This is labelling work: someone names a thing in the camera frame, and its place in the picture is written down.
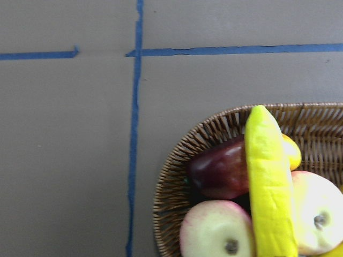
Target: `horizontal blue tape line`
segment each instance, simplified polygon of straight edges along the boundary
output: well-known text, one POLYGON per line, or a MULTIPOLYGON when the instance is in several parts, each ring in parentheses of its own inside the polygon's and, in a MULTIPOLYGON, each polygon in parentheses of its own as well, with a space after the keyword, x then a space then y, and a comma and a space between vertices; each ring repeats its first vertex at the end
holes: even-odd
POLYGON ((60 52, 17 52, 9 54, 0 53, 0 61, 5 60, 28 60, 28 59, 61 59, 74 58, 79 53, 79 48, 74 46, 73 51, 60 52))
MULTIPOLYGON (((341 52, 343 44, 286 44, 281 46, 242 46, 242 47, 200 47, 189 49, 143 49, 142 56, 172 55, 236 55, 236 54, 268 54, 281 52, 341 52)), ((126 54, 134 57, 136 51, 126 54)))

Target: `basket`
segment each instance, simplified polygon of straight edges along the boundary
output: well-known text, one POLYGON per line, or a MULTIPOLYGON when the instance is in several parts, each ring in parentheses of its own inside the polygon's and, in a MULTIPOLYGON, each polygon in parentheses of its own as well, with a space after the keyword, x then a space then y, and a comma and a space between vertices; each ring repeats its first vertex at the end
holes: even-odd
MULTIPOLYGON (((319 174, 343 184, 343 103, 278 103, 264 106, 281 131, 302 152, 298 170, 319 174)), ((179 230, 187 211, 205 199, 196 198, 187 182, 185 165, 195 155, 244 134, 253 105, 217 113, 191 129, 169 154, 155 188, 153 222, 161 256, 181 256, 179 230)))

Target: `pale pink apple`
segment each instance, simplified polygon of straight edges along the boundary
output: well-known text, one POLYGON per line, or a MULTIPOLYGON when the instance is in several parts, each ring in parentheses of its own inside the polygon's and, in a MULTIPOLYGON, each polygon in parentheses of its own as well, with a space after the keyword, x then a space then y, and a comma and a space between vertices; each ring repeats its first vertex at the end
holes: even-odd
POLYGON ((343 241, 343 194, 328 179, 293 171, 299 253, 322 254, 343 241))
POLYGON ((228 200, 209 200, 192 207, 180 229, 183 257, 253 257, 250 216, 228 200))

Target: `basket rim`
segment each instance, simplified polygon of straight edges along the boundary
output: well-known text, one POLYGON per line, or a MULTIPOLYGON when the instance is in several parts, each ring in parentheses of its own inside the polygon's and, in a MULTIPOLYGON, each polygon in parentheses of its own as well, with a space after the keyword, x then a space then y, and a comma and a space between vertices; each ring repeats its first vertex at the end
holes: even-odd
POLYGON ((166 243, 159 239, 161 236, 162 231, 159 228, 159 219, 158 214, 161 213, 161 211, 157 210, 156 202, 159 197, 159 191, 161 191, 161 188, 163 186, 163 174, 168 171, 170 168, 171 162, 173 157, 175 156, 175 151, 177 151, 178 147, 182 145, 182 142, 185 142, 186 139, 190 135, 195 135, 199 129, 203 127, 204 124, 210 123, 216 118, 223 117, 225 115, 240 112, 240 111, 249 111, 252 107, 256 105, 264 105, 267 109, 268 108, 279 108, 281 111, 283 108, 295 108, 295 109, 307 109, 307 108, 343 108, 343 102, 295 102, 295 103, 255 103, 255 104, 247 104, 247 105, 241 105, 239 107, 233 107, 224 109, 222 111, 219 111, 213 115, 208 116, 203 121, 198 122, 193 128, 189 129, 184 136, 182 136, 178 143, 172 148, 172 150, 169 152, 168 156, 165 159, 165 162, 162 166, 162 168, 159 171, 158 179, 155 184, 155 190, 154 190, 154 198, 153 198, 153 230, 154 230, 154 239, 155 243, 157 245, 157 248, 159 250, 159 253, 161 256, 168 256, 167 253, 163 251, 163 249, 166 247, 166 243))

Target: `wicker basket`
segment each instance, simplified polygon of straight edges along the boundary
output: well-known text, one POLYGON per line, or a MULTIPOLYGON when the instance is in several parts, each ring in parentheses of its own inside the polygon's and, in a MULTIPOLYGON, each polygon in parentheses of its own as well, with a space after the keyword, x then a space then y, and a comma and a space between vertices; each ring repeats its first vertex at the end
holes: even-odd
MULTIPOLYGON (((191 129, 169 154, 158 179, 153 208, 155 240, 161 256, 181 256, 178 234, 194 198, 185 164, 198 153, 239 134, 253 105, 225 110, 191 129)), ((343 184, 343 103, 265 104, 282 132, 298 143, 298 170, 317 173, 337 186, 343 184)))

